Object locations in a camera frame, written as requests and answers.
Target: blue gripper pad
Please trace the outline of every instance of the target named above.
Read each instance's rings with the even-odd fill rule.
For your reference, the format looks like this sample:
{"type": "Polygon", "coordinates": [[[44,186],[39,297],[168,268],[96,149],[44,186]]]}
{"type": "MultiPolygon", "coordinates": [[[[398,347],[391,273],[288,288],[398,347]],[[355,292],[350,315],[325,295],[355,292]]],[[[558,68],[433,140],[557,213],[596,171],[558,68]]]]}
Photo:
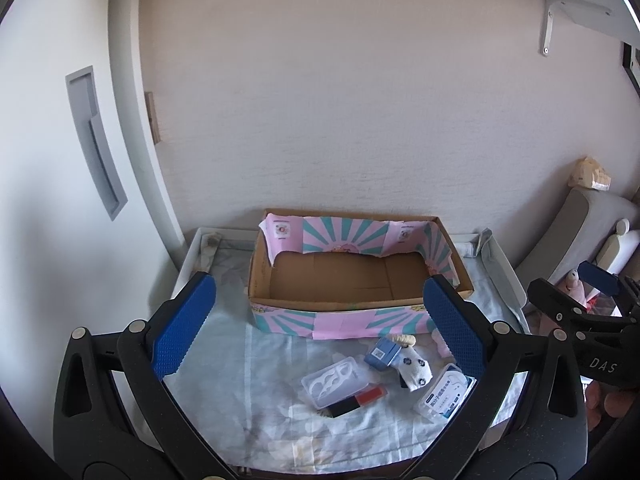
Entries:
{"type": "Polygon", "coordinates": [[[151,366],[159,380],[177,371],[215,301],[216,282],[209,274],[197,272],[149,320],[146,342],[151,346],[151,366]]]}
{"type": "Polygon", "coordinates": [[[594,286],[605,296],[615,296],[620,292],[616,276],[589,262],[582,262],[578,266],[578,278],[594,286]]]}
{"type": "Polygon", "coordinates": [[[473,303],[463,301],[441,275],[432,276],[424,282],[423,300],[425,309],[456,358],[456,365],[463,374],[479,379],[486,367],[488,332],[484,337],[479,335],[467,322],[465,314],[472,314],[473,319],[469,321],[478,325],[476,328],[480,331],[486,331],[490,327],[488,320],[473,303]]]}

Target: white metal bracket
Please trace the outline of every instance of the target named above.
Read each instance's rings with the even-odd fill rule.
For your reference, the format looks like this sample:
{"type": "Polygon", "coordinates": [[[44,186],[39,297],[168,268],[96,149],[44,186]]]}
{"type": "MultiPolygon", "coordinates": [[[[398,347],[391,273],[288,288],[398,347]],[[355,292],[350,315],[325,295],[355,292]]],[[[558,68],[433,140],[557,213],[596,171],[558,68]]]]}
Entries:
{"type": "Polygon", "coordinates": [[[542,45],[540,46],[540,54],[549,55],[549,45],[551,44],[551,31],[554,26],[554,13],[561,6],[579,7],[581,9],[590,10],[604,16],[611,16],[613,11],[609,7],[592,4],[583,0],[546,0],[545,3],[545,23],[543,25],[542,45]]]}

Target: silver screw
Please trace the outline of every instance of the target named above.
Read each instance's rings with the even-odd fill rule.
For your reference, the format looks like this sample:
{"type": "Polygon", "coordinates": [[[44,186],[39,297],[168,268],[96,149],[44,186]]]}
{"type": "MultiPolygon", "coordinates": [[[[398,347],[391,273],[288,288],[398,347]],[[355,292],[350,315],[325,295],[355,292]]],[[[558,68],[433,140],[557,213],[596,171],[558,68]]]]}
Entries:
{"type": "Polygon", "coordinates": [[[141,319],[137,319],[129,323],[129,332],[137,333],[145,329],[146,323],[141,319]]]}
{"type": "Polygon", "coordinates": [[[86,329],[84,328],[84,326],[79,326],[71,333],[71,337],[73,339],[80,339],[84,337],[84,334],[86,334],[86,329]]]}
{"type": "Polygon", "coordinates": [[[556,328],[554,330],[554,337],[558,339],[558,341],[566,341],[566,332],[564,330],[556,328]]]}
{"type": "Polygon", "coordinates": [[[496,324],[494,324],[494,330],[498,333],[498,334],[508,334],[509,333],[509,325],[507,325],[505,322],[503,321],[498,321],[496,324]]]}

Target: wooden piece on wall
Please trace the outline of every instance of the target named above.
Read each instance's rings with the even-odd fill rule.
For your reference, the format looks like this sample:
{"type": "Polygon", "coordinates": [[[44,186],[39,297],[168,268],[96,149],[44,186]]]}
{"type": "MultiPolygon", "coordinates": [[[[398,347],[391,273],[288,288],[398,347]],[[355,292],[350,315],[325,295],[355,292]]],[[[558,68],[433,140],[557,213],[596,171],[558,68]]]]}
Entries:
{"type": "Polygon", "coordinates": [[[160,142],[160,129],[158,128],[158,117],[156,116],[156,105],[154,104],[154,93],[145,92],[146,116],[151,127],[151,138],[154,144],[160,142]]]}

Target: gray armrest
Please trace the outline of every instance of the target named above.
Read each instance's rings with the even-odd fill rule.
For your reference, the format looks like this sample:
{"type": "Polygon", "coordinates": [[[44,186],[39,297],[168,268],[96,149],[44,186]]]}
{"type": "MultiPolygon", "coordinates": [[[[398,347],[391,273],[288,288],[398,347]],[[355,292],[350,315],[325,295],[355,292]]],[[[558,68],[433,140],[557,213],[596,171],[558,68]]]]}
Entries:
{"type": "Polygon", "coordinates": [[[584,260],[593,260],[621,218],[636,225],[640,208],[607,191],[573,188],[549,229],[516,269],[524,289],[536,278],[555,284],[584,260]]]}

